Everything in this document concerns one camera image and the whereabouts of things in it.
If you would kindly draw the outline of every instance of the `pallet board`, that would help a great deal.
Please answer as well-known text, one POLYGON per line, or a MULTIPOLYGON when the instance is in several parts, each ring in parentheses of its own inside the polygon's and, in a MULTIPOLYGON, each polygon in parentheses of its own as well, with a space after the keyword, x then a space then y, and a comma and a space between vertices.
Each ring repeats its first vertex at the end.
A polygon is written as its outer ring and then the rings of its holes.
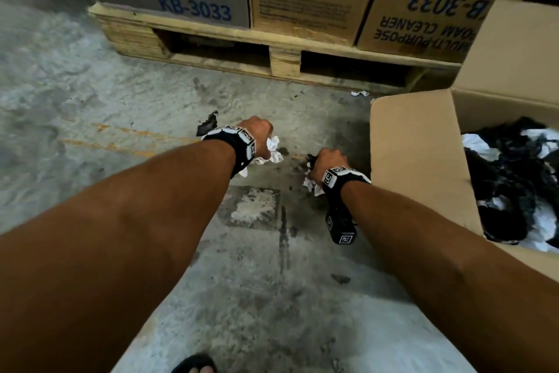
POLYGON ((460 64, 362 51, 249 29, 122 10, 97 2, 89 12, 122 55, 375 94, 412 91, 431 72, 452 77, 460 64))

